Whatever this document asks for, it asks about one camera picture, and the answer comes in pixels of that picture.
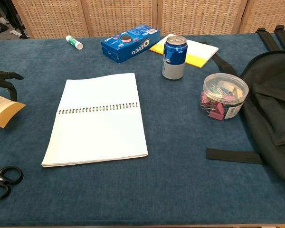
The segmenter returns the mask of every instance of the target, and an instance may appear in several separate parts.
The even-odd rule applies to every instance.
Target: pepsi can
[[[187,54],[187,40],[182,36],[171,36],[163,48],[162,75],[177,80],[183,77]]]

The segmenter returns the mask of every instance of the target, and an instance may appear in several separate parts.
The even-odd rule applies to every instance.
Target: floor
[[[9,29],[0,33],[0,40],[19,39],[19,36],[13,33],[10,33],[10,31],[15,30],[15,29],[10,24],[7,24],[7,26],[9,27]]]

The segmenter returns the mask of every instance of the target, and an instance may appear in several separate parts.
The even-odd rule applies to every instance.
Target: black scissors handle
[[[0,200],[6,198],[9,196],[10,192],[11,192],[11,189],[8,185],[6,184],[3,184],[3,183],[0,183],[0,187],[2,188],[5,188],[5,193],[3,193],[1,196],[0,196]]]
[[[16,170],[19,173],[18,178],[15,179],[15,180],[11,180],[11,179],[7,178],[4,174],[8,170]],[[3,182],[6,183],[6,184],[8,184],[8,183],[9,184],[18,184],[23,179],[23,172],[17,166],[7,166],[7,167],[4,167],[4,168],[0,169],[0,177],[3,179]]]

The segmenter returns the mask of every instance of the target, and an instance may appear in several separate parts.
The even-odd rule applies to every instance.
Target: white notebook
[[[43,167],[147,155],[134,73],[66,81]]]

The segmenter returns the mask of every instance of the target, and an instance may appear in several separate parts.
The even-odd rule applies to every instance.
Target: oreo logo
[[[132,55],[135,55],[136,53],[140,52],[145,47],[147,47],[149,44],[150,44],[150,39],[146,39],[137,49],[135,49],[131,52]]]

